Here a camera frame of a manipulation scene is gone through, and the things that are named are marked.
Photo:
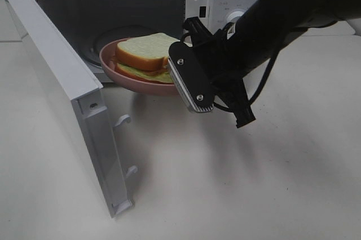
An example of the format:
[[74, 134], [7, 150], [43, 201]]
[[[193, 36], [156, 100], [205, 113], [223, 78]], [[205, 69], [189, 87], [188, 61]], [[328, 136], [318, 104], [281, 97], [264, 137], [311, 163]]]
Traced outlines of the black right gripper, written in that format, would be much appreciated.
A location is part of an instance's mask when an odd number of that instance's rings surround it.
[[215, 34], [205, 27], [199, 17], [189, 17], [183, 23], [185, 37], [190, 37], [192, 49], [206, 74], [215, 96], [223, 105], [221, 110], [231, 110], [236, 118], [236, 127], [244, 127], [256, 118], [250, 107], [243, 79], [233, 58], [225, 49], [228, 29], [219, 29]]

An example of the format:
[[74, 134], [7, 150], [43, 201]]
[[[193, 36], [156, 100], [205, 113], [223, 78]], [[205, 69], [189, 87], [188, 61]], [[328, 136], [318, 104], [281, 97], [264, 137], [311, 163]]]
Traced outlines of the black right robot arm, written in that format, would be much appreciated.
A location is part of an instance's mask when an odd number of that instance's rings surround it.
[[235, 23], [210, 33], [191, 17], [184, 29], [196, 59], [237, 127], [254, 121], [251, 105], [263, 90], [279, 52], [310, 28], [360, 18], [360, 0], [257, 0]]

